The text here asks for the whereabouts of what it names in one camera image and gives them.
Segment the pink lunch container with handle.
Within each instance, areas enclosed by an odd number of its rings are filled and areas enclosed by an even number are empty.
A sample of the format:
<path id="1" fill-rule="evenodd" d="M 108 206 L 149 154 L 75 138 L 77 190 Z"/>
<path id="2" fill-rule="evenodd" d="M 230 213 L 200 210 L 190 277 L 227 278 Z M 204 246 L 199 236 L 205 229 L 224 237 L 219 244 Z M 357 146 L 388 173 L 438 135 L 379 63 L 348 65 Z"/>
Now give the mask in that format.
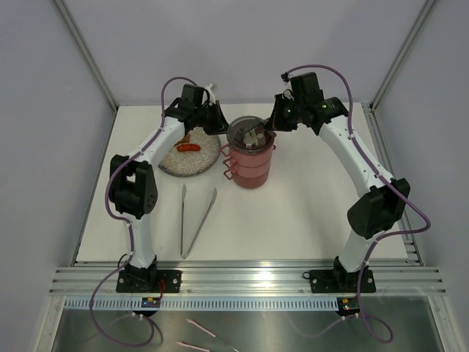
<path id="1" fill-rule="evenodd" d="M 267 144 L 266 148 L 263 150 L 255 150 L 252 153 L 248 153 L 231 146 L 230 143 L 226 143 L 221 146 L 220 152 L 226 158 L 234 158 L 243 165 L 256 166 L 263 164 L 267 159 L 272 158 L 272 154 L 275 149 L 275 144 L 271 142 Z"/>

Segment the grey glass pot lid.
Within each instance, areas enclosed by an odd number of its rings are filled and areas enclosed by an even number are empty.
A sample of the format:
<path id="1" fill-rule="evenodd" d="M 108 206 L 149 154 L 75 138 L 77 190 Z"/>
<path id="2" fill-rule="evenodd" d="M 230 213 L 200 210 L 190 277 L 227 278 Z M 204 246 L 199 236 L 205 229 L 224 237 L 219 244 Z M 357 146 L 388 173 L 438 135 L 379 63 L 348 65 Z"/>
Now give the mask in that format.
<path id="1" fill-rule="evenodd" d="M 258 134 L 259 145 L 253 149 L 246 149 L 245 144 L 243 143 L 244 135 L 250 130 L 255 130 Z M 275 139 L 275 134 L 272 131 L 266 129 L 266 122 L 260 117 L 256 116 L 242 116 L 233 120 L 226 132 L 226 137 L 228 143 L 231 146 L 252 153 L 255 150 L 263 150 L 266 148 L 266 145 L 273 142 Z"/>

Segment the metal tongs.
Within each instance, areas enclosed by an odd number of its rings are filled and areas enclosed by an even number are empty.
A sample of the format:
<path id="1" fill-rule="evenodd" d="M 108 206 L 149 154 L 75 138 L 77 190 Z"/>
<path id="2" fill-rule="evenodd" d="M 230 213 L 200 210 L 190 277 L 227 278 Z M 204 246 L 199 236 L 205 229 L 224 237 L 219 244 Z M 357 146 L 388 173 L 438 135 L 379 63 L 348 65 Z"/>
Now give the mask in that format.
<path id="1" fill-rule="evenodd" d="M 217 188 L 214 188 L 211 195 L 202 205 L 204 209 L 195 209 L 194 201 L 189 200 L 189 209 L 186 206 L 187 186 L 183 183 L 180 200 L 180 256 L 187 260 L 193 251 L 204 224 L 215 205 L 218 196 Z"/>

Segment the dark red lunch container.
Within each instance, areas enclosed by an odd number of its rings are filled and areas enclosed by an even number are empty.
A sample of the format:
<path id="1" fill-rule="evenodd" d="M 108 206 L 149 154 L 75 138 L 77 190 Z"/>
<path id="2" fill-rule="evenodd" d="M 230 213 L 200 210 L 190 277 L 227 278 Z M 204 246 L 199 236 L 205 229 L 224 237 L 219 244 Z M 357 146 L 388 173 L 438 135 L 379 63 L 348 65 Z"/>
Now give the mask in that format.
<path id="1" fill-rule="evenodd" d="M 268 179 L 270 171 L 267 170 L 263 175 L 258 177 L 243 177 L 229 170 L 224 172 L 227 180 L 233 180 L 239 187 L 246 189 L 254 189 L 262 186 Z"/>

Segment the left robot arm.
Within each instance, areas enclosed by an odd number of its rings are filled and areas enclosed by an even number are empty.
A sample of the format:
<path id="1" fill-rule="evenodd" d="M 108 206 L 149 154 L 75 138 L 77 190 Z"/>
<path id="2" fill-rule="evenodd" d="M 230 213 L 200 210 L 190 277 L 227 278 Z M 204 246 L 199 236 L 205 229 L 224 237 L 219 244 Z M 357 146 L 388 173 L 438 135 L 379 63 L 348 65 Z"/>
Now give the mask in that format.
<path id="1" fill-rule="evenodd" d="M 105 206 L 113 219 L 125 223 L 128 232 L 128 259 L 119 267 L 119 283 L 131 290 L 149 292 L 160 283 L 149 220 L 158 200 L 154 167 L 197 127 L 207 135 L 226 133 L 228 123 L 220 103 L 196 105 L 178 98 L 162 110 L 160 126 L 130 155 L 111 159 Z"/>

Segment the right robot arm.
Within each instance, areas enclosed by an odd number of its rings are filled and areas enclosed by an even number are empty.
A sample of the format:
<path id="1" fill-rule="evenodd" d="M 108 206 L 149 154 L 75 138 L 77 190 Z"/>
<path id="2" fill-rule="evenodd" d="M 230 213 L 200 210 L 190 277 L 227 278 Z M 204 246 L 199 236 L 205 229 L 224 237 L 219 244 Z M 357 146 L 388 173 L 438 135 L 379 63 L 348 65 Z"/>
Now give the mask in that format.
<path id="1" fill-rule="evenodd" d="M 272 131 L 293 131 L 299 124 L 311 128 L 352 180 L 358 201 L 347 211 L 351 231 L 331 271 L 340 290 L 350 290 L 358 283 L 373 246 L 401 219 L 410 193 L 410 184 L 404 178 L 396 179 L 361 144 L 351 115 L 338 98 L 307 103 L 278 94 L 266 122 Z"/>

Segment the speckled ceramic plate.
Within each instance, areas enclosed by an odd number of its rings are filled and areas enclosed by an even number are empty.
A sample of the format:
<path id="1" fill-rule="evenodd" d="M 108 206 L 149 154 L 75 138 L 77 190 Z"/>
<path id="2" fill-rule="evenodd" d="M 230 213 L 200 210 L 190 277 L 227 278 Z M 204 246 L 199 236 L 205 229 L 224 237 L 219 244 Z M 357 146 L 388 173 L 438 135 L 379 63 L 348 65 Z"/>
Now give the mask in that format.
<path id="1" fill-rule="evenodd" d="M 190 144 L 199 145 L 199 152 L 179 153 L 178 144 L 164 156 L 158 167 L 175 177 L 190 177 L 207 171 L 219 158 L 221 140 L 218 135 L 208 135 L 200 127 L 189 132 Z"/>

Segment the red sausage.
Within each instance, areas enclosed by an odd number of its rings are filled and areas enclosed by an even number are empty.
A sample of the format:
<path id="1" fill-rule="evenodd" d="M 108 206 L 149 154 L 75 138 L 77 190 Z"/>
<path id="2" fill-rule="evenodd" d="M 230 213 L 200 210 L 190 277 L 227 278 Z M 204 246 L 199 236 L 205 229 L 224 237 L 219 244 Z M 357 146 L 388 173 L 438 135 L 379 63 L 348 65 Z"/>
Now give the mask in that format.
<path id="1" fill-rule="evenodd" d="M 201 150 L 202 148 L 197 144 L 187 143 L 187 144 L 179 144 L 177 146 L 177 151 L 179 153 L 199 152 Z"/>

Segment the pink stick upper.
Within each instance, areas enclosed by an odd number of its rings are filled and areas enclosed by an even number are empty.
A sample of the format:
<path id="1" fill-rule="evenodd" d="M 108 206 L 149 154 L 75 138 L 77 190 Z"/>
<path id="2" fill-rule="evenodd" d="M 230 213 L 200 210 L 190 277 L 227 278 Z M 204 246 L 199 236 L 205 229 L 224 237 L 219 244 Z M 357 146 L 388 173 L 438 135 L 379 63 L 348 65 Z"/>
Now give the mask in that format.
<path id="1" fill-rule="evenodd" d="M 213 338 L 216 338 L 216 337 L 217 337 L 217 335 L 216 335 L 215 333 L 213 333 L 213 332 L 211 332 L 209 329 L 203 327 L 203 325 L 197 323 L 196 321 L 194 321 L 194 320 L 192 320 L 192 319 L 188 319 L 188 318 L 186 318 L 185 320 L 186 320 L 189 324 L 195 326 L 196 328 L 200 329 L 201 331 L 203 331 L 204 333 L 210 335 L 211 337 L 213 337 Z"/>

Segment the pink stick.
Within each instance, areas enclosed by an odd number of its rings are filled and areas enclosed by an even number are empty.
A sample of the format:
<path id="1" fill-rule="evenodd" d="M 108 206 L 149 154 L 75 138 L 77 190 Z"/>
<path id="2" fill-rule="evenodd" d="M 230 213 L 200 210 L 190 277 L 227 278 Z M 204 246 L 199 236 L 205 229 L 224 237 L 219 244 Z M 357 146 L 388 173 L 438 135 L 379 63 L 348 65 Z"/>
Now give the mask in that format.
<path id="1" fill-rule="evenodd" d="M 194 320 L 192 320 L 192 319 L 188 319 L 188 318 L 186 318 L 185 320 L 186 320 L 189 324 L 195 326 L 196 328 L 200 329 L 201 331 L 203 331 L 204 333 L 210 335 L 211 337 L 213 337 L 213 338 L 216 338 L 216 337 L 217 337 L 217 335 L 216 335 L 215 333 L 213 333 L 213 332 L 211 332 L 209 329 L 203 327 L 203 325 L 197 323 L 196 321 L 194 321 Z"/>
<path id="2" fill-rule="evenodd" d="M 210 350 L 206 349 L 206 348 L 202 348 L 202 347 L 199 347 L 199 346 L 195 346 L 195 345 L 191 345 L 191 344 L 188 344 L 188 343 L 185 343 L 185 342 L 176 342 L 177 345 L 181 346 L 181 347 L 184 347 L 184 348 L 190 348 L 190 349 L 193 349 L 195 351 L 201 351 L 201 352 L 210 352 Z"/>

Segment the pink stick lower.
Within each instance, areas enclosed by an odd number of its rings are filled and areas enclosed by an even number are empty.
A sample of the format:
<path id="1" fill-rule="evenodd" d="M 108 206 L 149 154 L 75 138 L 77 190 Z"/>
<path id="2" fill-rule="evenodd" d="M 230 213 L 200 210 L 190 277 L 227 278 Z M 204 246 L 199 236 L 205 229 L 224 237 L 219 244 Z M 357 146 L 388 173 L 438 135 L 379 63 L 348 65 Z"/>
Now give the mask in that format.
<path id="1" fill-rule="evenodd" d="M 210 350 L 206 349 L 206 348 L 202 348 L 202 347 L 199 347 L 199 346 L 195 346 L 195 345 L 191 345 L 191 344 L 188 344 L 188 343 L 185 343 L 185 342 L 176 342 L 177 345 L 181 346 L 181 347 L 184 347 L 184 348 L 190 348 L 190 349 L 193 349 L 195 351 L 201 351 L 201 352 L 210 352 Z"/>

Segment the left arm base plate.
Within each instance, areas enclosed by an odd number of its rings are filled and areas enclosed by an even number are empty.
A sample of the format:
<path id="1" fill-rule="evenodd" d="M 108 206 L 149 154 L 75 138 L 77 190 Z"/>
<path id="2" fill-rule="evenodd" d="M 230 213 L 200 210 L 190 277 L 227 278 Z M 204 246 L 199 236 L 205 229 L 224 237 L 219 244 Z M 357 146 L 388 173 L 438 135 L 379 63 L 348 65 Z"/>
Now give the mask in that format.
<path id="1" fill-rule="evenodd" d="M 118 293 L 179 293 L 182 272 L 178 270 L 152 270 L 119 272 Z"/>

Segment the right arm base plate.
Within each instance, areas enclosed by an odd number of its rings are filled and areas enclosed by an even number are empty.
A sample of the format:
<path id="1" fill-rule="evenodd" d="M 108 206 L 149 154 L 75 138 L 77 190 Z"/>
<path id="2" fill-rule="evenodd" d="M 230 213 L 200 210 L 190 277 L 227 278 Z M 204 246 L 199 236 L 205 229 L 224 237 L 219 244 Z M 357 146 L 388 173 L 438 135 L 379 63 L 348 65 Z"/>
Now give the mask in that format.
<path id="1" fill-rule="evenodd" d="M 359 272 L 338 274 L 333 269 L 304 271 L 302 277 L 310 284 L 312 293 L 354 293 L 358 292 Z M 373 273 L 366 269 L 362 274 L 361 293 L 376 293 Z"/>

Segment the left aluminium post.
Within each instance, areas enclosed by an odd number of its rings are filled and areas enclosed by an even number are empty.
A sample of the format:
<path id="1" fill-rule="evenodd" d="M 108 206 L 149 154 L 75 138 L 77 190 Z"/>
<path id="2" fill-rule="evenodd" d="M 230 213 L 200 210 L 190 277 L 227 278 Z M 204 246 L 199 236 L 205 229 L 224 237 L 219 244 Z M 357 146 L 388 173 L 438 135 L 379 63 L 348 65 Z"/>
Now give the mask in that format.
<path id="1" fill-rule="evenodd" d="M 79 25 L 67 5 L 67 2 L 64 0 L 52 0 L 51 2 L 58 10 L 59 16 L 64 22 L 68 33 L 70 34 L 73 42 L 75 43 L 75 46 L 78 49 L 78 52 L 81 55 L 82 59 L 84 60 L 98 89 L 102 93 L 103 97 L 106 99 L 106 102 L 113 111 L 113 113 L 116 114 L 118 112 L 119 104 L 117 103 L 114 94 L 109 88 L 109 85 L 107 84 L 100 68 L 98 67 L 95 58 L 93 57 L 92 52 L 90 51 L 89 46 L 87 45 L 84 36 L 79 28 Z"/>

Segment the aluminium post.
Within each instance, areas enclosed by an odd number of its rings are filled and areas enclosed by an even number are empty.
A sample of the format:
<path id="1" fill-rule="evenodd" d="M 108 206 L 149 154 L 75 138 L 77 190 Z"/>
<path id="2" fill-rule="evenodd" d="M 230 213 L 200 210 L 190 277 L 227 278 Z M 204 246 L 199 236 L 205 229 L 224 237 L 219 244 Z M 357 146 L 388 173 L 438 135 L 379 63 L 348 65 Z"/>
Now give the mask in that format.
<path id="1" fill-rule="evenodd" d="M 422 4 L 421 9 L 418 11 L 417 16 L 415 17 L 410 29 L 407 31 L 407 34 L 405 35 L 399 50 L 396 52 L 390 67 L 388 68 L 381 84 L 379 85 L 377 92 L 374 94 L 374 97 L 369 103 L 369 108 L 372 112 L 377 110 L 387 91 L 391 87 L 393 81 L 398 76 L 402 65 L 404 64 L 406 58 L 410 55 L 413 46 L 416 44 L 418 36 L 423 31 L 426 22 L 431 17 L 438 3 L 438 0 L 426 0 Z"/>
<path id="2" fill-rule="evenodd" d="M 113 111 L 113 113 L 116 114 L 118 112 L 119 104 L 117 103 L 114 94 L 109 88 L 109 85 L 107 84 L 100 68 L 98 67 L 95 58 L 93 57 L 92 52 L 90 51 L 89 46 L 87 45 L 84 36 L 79 28 L 79 25 L 67 5 L 67 2 L 64 0 L 52 0 L 51 2 L 58 10 L 59 16 L 64 22 L 68 33 L 70 34 L 73 42 L 75 43 L 75 46 L 78 49 L 78 52 L 81 55 L 82 59 L 84 60 L 98 89 L 102 93 L 103 97 L 106 99 L 106 102 Z"/>

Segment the right aluminium post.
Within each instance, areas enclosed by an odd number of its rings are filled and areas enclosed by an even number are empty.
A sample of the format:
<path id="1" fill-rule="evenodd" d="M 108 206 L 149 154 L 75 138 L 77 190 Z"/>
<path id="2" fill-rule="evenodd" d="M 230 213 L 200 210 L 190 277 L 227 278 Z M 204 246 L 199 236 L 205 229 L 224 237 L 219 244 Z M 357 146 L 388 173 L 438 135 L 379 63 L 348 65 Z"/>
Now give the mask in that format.
<path id="1" fill-rule="evenodd" d="M 418 11 L 417 16 L 415 17 L 410 29 L 407 31 L 407 34 L 405 35 L 399 50 L 396 52 L 390 67 L 388 68 L 381 84 L 379 85 L 377 92 L 374 94 L 374 97 L 369 103 L 369 108 L 372 112 L 377 110 L 387 91 L 391 87 L 393 81 L 398 76 L 402 65 L 404 64 L 406 58 L 410 55 L 413 46 L 416 44 L 418 36 L 423 31 L 426 22 L 431 17 L 438 3 L 438 0 L 426 0 L 422 4 L 421 9 Z"/>

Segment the aluminium front rail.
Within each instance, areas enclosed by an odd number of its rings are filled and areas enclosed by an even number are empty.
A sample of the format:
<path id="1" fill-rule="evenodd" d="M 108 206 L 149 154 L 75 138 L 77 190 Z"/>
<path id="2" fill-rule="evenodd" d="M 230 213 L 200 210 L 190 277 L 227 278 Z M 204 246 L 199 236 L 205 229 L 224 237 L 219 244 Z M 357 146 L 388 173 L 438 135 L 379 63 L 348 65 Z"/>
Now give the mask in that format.
<path id="1" fill-rule="evenodd" d="M 181 271 L 181 296 L 308 296 L 303 273 L 326 269 L 329 261 L 161 261 L 160 269 Z M 103 296 L 115 293 L 115 269 L 107 263 L 79 263 L 57 268 L 48 291 L 51 296 L 88 296 L 97 285 Z M 379 296 L 444 296 L 446 287 L 435 267 L 373 261 L 370 269 Z"/>

